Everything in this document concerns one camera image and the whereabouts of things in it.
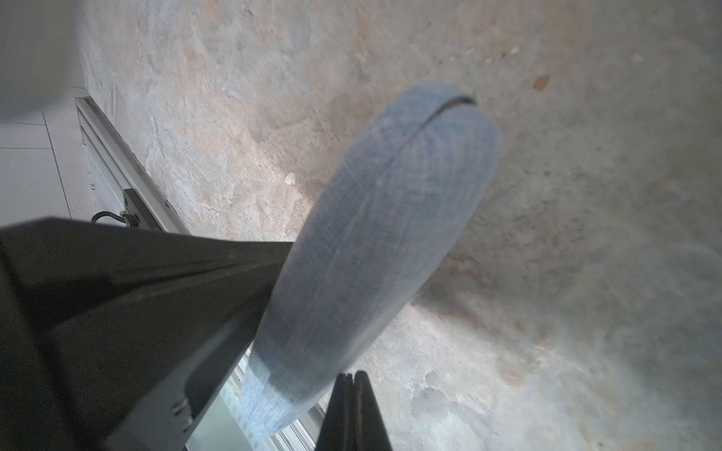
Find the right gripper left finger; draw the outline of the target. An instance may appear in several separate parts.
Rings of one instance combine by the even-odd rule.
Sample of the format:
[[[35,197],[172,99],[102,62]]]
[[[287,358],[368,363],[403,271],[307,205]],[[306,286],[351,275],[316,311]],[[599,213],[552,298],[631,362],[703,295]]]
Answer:
[[[316,443],[316,451],[343,451],[353,449],[353,376],[338,375],[322,428]]]

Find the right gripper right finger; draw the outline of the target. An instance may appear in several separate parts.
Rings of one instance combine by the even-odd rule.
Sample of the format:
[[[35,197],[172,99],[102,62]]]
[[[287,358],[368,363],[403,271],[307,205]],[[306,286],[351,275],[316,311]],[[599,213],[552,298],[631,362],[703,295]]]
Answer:
[[[370,377],[365,371],[357,371],[353,376],[352,400],[353,449],[391,451],[387,429],[372,390]]]

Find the blue case pink glasses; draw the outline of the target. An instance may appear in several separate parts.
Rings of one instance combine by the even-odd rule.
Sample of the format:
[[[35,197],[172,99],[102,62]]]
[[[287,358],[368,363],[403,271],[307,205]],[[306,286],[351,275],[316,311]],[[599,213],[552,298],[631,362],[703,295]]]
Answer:
[[[263,314],[240,396],[252,434],[309,410],[413,299],[477,210],[501,148],[473,97],[441,83],[413,86],[364,128]]]

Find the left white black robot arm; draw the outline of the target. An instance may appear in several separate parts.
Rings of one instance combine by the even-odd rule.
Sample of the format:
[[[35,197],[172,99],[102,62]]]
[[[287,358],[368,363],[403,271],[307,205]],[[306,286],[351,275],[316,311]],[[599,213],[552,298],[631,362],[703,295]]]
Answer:
[[[4,227],[2,448],[184,449],[290,249],[58,218]]]

